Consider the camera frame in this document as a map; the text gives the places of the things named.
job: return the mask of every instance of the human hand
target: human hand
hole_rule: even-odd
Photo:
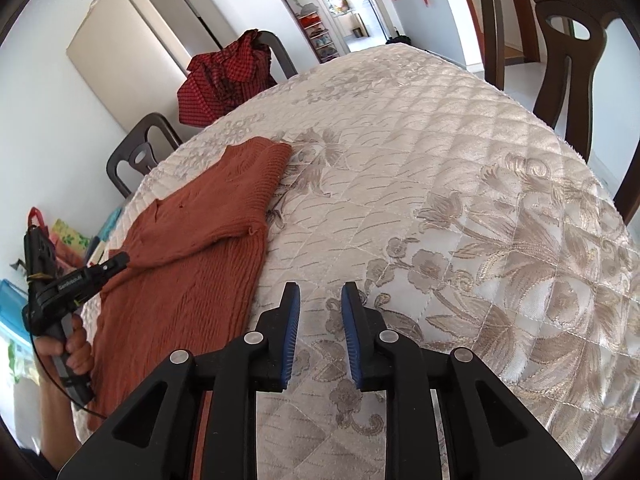
[[[72,316],[72,326],[74,332],[66,340],[66,348],[55,338],[49,336],[41,336],[34,341],[35,349],[40,356],[42,365],[59,385],[60,377],[53,364],[52,357],[61,356],[63,351],[69,353],[69,359],[66,365],[71,368],[75,374],[83,375],[89,373],[94,368],[94,357],[91,353],[91,345],[86,340],[86,330],[82,327],[82,318],[78,314]],[[49,376],[41,368],[40,362],[36,359],[36,366],[40,374],[40,381],[50,383]]]

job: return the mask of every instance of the wooden door frame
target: wooden door frame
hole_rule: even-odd
[[[471,19],[474,22],[476,37],[478,38],[478,46],[480,47],[480,55],[484,62],[484,40],[482,30],[480,29],[480,21],[473,0],[466,0],[471,13]],[[522,54],[525,62],[540,62],[540,45],[538,44],[538,30],[536,28],[536,17],[533,14],[530,0],[513,0],[518,18],[518,27],[520,28],[520,37],[522,39]]]

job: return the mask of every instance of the beige refrigerator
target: beige refrigerator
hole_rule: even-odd
[[[94,0],[66,53],[126,132],[160,112],[188,140],[200,130],[178,122],[176,93],[189,62],[238,37],[211,0]]]

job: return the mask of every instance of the chair with oval cutout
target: chair with oval cutout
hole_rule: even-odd
[[[545,76],[533,113],[556,127],[571,69],[565,140],[585,161],[591,152],[593,75],[607,41],[606,28],[619,12],[612,0],[533,0],[545,40]],[[481,0],[484,23],[484,79],[504,89],[504,23],[500,0]],[[557,17],[588,30],[583,40],[554,27]],[[614,203],[628,224],[640,205],[640,150],[636,151]]]
[[[133,127],[124,140],[118,145],[107,161],[107,175],[124,198],[131,190],[118,176],[118,164],[125,160],[139,173],[146,175],[158,165],[154,150],[149,143],[149,130],[156,126],[174,150],[182,144],[169,121],[157,112],[146,115]]]

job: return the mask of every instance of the quilted bedspread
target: quilted bedspread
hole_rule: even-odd
[[[294,155],[268,213],[249,328],[285,282],[302,290],[289,389],[258,396],[261,479],[383,478],[385,399],[357,391],[346,360],[339,293],[352,280],[421,346],[473,349],[585,478],[602,468],[640,408],[640,256],[571,147],[476,76],[380,46],[296,76],[185,143],[144,179],[109,247],[155,198],[253,136]],[[99,312],[97,298],[84,310],[90,338]],[[86,437],[82,415],[77,425]]]

